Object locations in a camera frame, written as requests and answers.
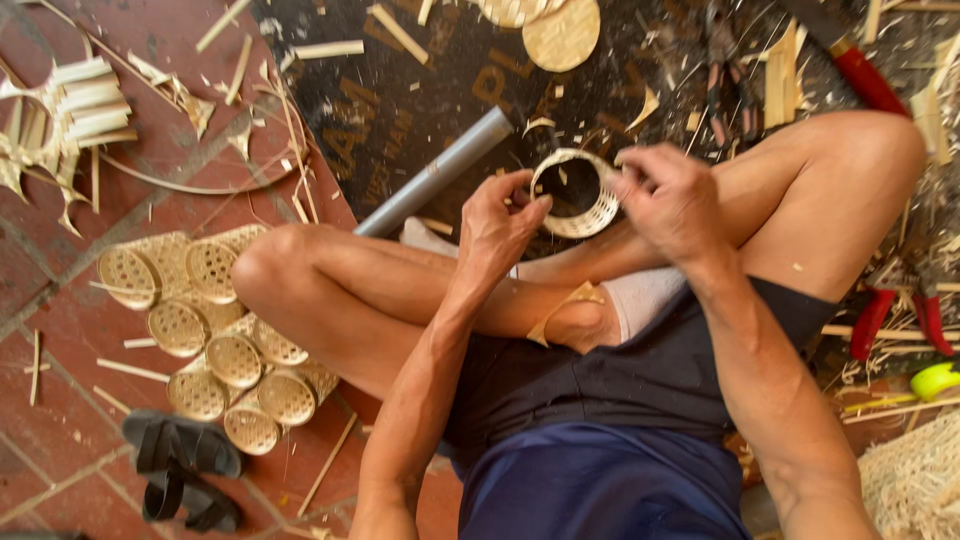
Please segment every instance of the dark shorts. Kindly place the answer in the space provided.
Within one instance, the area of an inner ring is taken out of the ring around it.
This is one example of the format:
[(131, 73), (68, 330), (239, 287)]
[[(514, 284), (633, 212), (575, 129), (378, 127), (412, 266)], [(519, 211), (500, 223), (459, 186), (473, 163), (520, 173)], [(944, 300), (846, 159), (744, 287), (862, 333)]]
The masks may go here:
[[(836, 305), (751, 278), (799, 351)], [(585, 355), (526, 339), (470, 338), (441, 454), (465, 471), (494, 444), (560, 422), (664, 428), (721, 444), (732, 429), (707, 320), (689, 286), (640, 333)]]

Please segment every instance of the man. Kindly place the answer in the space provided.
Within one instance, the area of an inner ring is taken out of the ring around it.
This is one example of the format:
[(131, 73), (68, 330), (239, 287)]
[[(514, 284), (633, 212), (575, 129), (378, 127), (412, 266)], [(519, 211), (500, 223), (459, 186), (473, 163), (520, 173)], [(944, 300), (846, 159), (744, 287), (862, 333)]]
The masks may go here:
[[(351, 537), (417, 537), (443, 439), (464, 480), (462, 538), (748, 538), (740, 469), (720, 446), (732, 421), (787, 537), (877, 538), (796, 351), (913, 189), (924, 147), (910, 122), (823, 115), (712, 169), (667, 145), (617, 162), (604, 181), (629, 220), (521, 264), (519, 280), (503, 277), (550, 206), (504, 205), (529, 171), (477, 189), (457, 259), (296, 226), (237, 261), (245, 304), (384, 400)], [(630, 335), (612, 302), (563, 304), (583, 281), (664, 265), (687, 285)], [(523, 339), (544, 318), (549, 349)]]

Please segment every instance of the yellow object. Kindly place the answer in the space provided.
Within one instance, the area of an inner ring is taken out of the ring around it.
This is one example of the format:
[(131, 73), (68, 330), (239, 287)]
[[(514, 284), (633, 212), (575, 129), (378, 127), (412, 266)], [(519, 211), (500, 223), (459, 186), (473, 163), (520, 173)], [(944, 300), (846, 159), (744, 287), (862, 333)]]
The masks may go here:
[(928, 402), (960, 394), (960, 369), (956, 366), (956, 362), (930, 366), (910, 380), (910, 387)]

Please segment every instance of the black sandal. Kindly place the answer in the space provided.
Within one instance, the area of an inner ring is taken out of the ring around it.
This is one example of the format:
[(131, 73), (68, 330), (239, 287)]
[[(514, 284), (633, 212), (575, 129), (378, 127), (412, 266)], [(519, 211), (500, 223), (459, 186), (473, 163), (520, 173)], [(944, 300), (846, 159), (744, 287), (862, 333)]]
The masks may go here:
[(151, 475), (168, 470), (176, 461), (183, 469), (240, 478), (240, 452), (219, 427), (158, 410), (137, 409), (122, 424), (123, 437), (138, 449), (136, 472)]
[(229, 497), (175, 460), (168, 467), (147, 475), (150, 482), (143, 493), (143, 519), (147, 523), (173, 519), (182, 505), (187, 510), (184, 526), (189, 530), (236, 532), (243, 514)]

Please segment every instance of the gray pvc pipe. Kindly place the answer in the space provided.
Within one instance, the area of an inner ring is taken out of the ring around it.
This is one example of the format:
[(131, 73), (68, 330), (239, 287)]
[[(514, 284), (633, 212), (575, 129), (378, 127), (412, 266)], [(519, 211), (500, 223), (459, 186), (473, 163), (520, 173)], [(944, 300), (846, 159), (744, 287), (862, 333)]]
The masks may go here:
[(387, 199), (370, 217), (363, 220), (353, 233), (363, 236), (389, 234), (513, 132), (514, 125), (510, 123), (507, 115), (500, 107), (494, 107), (417, 173), (407, 185)]

